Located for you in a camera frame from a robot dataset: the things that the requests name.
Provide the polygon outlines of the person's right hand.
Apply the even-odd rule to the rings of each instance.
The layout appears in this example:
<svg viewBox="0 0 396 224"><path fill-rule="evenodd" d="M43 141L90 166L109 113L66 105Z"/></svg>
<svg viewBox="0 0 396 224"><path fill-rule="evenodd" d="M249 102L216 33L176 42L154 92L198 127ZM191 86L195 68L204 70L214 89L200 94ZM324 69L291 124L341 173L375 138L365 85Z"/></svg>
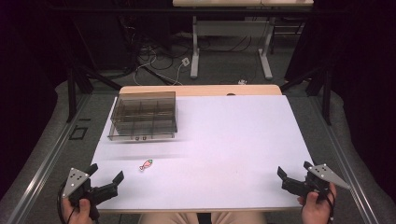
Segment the person's right hand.
<svg viewBox="0 0 396 224"><path fill-rule="evenodd" d="M305 198L297 198L298 203L302 206L301 216L304 224L328 224L336 197L335 185L331 183L329 187L328 201L319 201L316 192L309 192Z"/></svg>

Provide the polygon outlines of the white metal desk frame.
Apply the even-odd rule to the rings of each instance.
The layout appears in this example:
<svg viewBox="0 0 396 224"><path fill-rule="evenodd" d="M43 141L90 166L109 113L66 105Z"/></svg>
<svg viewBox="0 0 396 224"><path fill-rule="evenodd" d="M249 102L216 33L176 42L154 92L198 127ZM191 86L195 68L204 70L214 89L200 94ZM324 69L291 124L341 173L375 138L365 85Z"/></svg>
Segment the white metal desk frame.
<svg viewBox="0 0 396 224"><path fill-rule="evenodd" d="M309 9L314 0L173 0L174 7L193 8L220 8L230 9L241 7L242 9ZM265 16L265 21L201 21L196 16L192 17L192 61L191 78L198 77L199 53L198 37L201 35L250 35L265 38L263 46L258 49L262 64L262 71L267 80L273 78L267 54L273 31L275 29L276 16Z"/></svg>

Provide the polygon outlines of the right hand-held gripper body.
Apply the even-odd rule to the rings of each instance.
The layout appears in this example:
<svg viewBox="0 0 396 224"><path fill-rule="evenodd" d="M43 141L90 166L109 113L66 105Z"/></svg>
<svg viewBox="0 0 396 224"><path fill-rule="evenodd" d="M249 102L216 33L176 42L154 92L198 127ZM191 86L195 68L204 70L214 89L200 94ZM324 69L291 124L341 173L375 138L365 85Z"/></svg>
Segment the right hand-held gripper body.
<svg viewBox="0 0 396 224"><path fill-rule="evenodd" d="M337 175L326 163L313 165L307 171L304 181L299 181L290 177L282 180L281 188L287 192L306 197L309 192L317 192L320 197L325 197L330 192L329 185L350 189L348 183Z"/></svg>

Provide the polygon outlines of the aluminium rail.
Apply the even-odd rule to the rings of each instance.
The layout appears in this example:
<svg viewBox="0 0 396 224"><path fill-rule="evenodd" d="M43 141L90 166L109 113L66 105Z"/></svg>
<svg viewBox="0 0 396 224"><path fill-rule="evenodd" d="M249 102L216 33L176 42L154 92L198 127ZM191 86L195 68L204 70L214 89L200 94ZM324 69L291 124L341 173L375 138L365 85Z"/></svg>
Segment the aluminium rail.
<svg viewBox="0 0 396 224"><path fill-rule="evenodd" d="M89 94L78 97L76 115L68 118L68 100L59 96L52 117L16 180L0 201L0 224L23 224L45 186L50 173L75 127L77 115L90 100Z"/></svg>
<svg viewBox="0 0 396 224"><path fill-rule="evenodd" d="M345 193L352 200L351 206L358 210L363 224L379 224L378 216L365 189L367 179L371 175L355 152L343 108L338 109L331 105L330 123L327 123L321 112L322 105L319 98L310 97L309 102L331 142L331 156L335 159L343 178L350 185L350 189L345 190Z"/></svg>

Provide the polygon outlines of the white table sheet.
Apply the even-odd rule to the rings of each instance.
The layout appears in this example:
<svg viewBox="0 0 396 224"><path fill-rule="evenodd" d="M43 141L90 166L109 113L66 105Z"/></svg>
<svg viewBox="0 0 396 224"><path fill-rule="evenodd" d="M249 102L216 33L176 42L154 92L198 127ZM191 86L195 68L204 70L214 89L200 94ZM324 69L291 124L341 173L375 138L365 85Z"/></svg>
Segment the white table sheet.
<svg viewBox="0 0 396 224"><path fill-rule="evenodd" d="M281 188L277 167L303 179L310 159L283 95L179 97L174 138L102 136L92 183L102 186L123 171L118 196L99 206L104 212L286 210L298 204Z"/></svg>

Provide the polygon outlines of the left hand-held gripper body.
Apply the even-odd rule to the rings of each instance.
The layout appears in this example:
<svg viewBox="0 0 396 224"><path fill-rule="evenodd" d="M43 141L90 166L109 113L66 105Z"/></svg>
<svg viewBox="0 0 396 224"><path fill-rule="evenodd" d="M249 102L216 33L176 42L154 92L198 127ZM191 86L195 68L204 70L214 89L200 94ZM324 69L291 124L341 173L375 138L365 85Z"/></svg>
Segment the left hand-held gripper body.
<svg viewBox="0 0 396 224"><path fill-rule="evenodd" d="M67 198L74 207L79 206L80 199L89 200L91 204L90 218L92 220L98 220L100 217L97 205L117 195L118 185L111 182L102 187L93 187L91 177L77 168L70 169L62 192L62 197Z"/></svg>

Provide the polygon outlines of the person's left hand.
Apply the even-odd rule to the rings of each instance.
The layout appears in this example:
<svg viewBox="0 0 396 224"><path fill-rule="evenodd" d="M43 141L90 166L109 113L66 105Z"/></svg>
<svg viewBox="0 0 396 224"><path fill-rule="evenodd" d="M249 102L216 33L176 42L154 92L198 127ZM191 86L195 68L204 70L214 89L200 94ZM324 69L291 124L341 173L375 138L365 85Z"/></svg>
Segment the person's left hand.
<svg viewBox="0 0 396 224"><path fill-rule="evenodd" d="M66 224L93 224L90 210L91 204L87 199L79 200L79 208L72 206L68 199L62 200L62 213Z"/></svg>

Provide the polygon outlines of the person's legs in beige pants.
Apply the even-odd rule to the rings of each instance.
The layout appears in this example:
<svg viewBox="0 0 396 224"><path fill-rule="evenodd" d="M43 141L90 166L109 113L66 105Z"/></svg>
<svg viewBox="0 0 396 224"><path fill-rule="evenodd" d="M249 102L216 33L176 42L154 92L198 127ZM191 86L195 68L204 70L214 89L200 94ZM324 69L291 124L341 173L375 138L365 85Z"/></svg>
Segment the person's legs in beige pants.
<svg viewBox="0 0 396 224"><path fill-rule="evenodd" d="M267 224L261 212L214 212L211 224ZM138 224L200 224L196 213L151 213L143 214Z"/></svg>

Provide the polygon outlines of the black metal stand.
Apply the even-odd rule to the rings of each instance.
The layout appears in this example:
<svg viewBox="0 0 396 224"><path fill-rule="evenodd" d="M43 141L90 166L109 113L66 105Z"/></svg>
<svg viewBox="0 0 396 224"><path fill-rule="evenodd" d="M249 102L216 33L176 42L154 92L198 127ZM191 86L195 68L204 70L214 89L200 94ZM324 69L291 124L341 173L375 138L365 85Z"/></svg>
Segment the black metal stand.
<svg viewBox="0 0 396 224"><path fill-rule="evenodd" d="M287 91L291 87L302 83L305 79L310 78L305 92L308 96L317 96L319 91L322 91L322 107L321 115L328 125L331 125L330 119L330 101L332 91L332 69L330 66L317 67L311 71L297 76L295 79L288 81L280 86L282 91Z"/></svg>
<svg viewBox="0 0 396 224"><path fill-rule="evenodd" d="M68 122L70 122L78 112L76 87L78 87L83 94L91 94L93 91L93 85L89 77L99 80L116 91L121 89L120 84L100 75L98 72L85 65L70 65L67 68Z"/></svg>

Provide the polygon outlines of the small pink fish-shaped eraser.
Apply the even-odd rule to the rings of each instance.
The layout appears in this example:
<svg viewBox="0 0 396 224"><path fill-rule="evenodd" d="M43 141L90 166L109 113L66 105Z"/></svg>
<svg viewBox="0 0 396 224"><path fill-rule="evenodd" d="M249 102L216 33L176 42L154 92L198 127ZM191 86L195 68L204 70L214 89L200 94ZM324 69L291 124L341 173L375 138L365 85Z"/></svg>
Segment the small pink fish-shaped eraser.
<svg viewBox="0 0 396 224"><path fill-rule="evenodd" d="M139 170L143 172L145 169L149 168L153 163L153 159L146 160L140 167Z"/></svg>

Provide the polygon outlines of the transparent brown compartment box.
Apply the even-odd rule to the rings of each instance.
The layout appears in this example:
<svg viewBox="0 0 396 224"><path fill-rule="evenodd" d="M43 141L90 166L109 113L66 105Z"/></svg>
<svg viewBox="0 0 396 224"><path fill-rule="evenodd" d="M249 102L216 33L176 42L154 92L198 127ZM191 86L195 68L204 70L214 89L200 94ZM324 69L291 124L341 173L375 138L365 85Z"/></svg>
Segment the transparent brown compartment box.
<svg viewBox="0 0 396 224"><path fill-rule="evenodd" d="M174 91L120 93L110 116L112 141L174 138L177 101Z"/></svg>

